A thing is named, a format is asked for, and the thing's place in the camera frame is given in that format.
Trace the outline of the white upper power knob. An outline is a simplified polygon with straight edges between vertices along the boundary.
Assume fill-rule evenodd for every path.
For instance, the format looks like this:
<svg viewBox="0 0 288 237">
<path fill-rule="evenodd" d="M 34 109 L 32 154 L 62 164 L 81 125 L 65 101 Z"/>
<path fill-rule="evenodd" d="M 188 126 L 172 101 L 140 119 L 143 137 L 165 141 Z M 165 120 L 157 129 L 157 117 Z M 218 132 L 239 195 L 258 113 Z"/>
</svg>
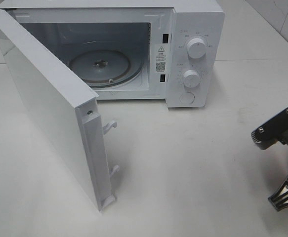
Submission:
<svg viewBox="0 0 288 237">
<path fill-rule="evenodd" d="M 199 59 L 206 53 L 207 42 L 201 37 L 197 36 L 187 42 L 187 53 L 192 59 Z"/>
</svg>

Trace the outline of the white warning label sticker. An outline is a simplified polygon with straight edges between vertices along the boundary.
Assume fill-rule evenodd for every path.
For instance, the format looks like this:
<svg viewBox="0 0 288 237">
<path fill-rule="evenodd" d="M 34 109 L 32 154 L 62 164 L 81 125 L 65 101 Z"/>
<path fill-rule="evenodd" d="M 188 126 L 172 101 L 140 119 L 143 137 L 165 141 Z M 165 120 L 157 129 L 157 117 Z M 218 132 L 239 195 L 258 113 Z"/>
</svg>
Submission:
<svg viewBox="0 0 288 237">
<path fill-rule="evenodd" d="M 168 44 L 156 44 L 153 53 L 153 66 L 155 72 L 164 73 L 166 71 L 168 61 Z"/>
</svg>

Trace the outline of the white timer knob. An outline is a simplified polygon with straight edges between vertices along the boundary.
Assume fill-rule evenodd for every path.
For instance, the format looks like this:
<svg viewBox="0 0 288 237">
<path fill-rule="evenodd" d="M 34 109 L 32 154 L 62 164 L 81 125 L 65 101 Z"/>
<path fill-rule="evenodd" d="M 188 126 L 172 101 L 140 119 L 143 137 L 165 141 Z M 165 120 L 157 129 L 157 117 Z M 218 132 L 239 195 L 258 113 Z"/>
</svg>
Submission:
<svg viewBox="0 0 288 237">
<path fill-rule="evenodd" d="M 187 70 L 182 76 L 183 84 L 187 88 L 197 87 L 201 82 L 199 73 L 195 70 Z"/>
</svg>

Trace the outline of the glass turntable plate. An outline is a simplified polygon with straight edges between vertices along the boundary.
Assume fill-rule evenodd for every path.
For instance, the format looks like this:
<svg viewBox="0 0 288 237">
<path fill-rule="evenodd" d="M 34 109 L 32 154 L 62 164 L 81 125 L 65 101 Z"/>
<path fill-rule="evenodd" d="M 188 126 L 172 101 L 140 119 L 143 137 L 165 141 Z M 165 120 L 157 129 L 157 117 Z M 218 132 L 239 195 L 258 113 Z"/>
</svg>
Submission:
<svg viewBox="0 0 288 237">
<path fill-rule="evenodd" d="M 142 69 L 143 60 L 136 53 L 98 49 L 78 55 L 69 68 L 92 88 L 106 88 L 133 79 Z"/>
</svg>

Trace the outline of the round white door button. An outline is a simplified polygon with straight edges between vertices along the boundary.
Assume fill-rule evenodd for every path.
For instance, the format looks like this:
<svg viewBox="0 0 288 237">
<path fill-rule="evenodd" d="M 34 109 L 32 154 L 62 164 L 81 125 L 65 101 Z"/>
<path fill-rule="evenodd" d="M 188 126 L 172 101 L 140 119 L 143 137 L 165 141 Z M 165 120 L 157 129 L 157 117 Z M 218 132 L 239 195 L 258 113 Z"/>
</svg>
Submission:
<svg viewBox="0 0 288 237">
<path fill-rule="evenodd" d="M 192 104 L 195 100 L 195 96 L 191 92 L 185 92 L 180 95 L 180 102 L 182 104 Z"/>
</svg>

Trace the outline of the white microwave oven body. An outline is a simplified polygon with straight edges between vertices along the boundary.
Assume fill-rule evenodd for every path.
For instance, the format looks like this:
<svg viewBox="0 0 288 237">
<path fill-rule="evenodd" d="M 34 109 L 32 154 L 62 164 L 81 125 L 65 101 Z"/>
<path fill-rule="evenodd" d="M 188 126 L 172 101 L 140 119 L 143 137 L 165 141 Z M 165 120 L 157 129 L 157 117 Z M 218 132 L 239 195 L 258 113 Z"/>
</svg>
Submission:
<svg viewBox="0 0 288 237">
<path fill-rule="evenodd" d="M 86 83 L 100 100 L 164 99 L 170 108 L 206 103 L 225 18 L 215 0 L 5 0 L 0 10 L 7 11 L 68 68 L 72 59 L 91 50 L 118 50 L 141 57 L 141 71 L 125 83 L 106 88 Z M 192 59 L 187 42 L 197 36 L 206 40 L 206 53 Z M 157 73 L 153 50 L 162 43 L 168 44 L 167 68 Z M 197 87 L 184 86 L 182 76 L 187 70 L 199 73 Z M 194 94 L 192 104 L 180 102 L 185 92 Z"/>
</svg>

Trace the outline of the white microwave door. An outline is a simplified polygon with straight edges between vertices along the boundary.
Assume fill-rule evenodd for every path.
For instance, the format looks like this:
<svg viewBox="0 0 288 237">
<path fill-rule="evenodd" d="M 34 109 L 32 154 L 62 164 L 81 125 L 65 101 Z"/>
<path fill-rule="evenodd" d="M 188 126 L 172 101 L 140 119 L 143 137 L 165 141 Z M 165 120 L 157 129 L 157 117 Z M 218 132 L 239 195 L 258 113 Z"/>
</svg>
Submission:
<svg viewBox="0 0 288 237">
<path fill-rule="evenodd" d="M 115 201 L 97 93 L 0 10 L 0 49 L 23 104 L 98 210 Z"/>
</svg>

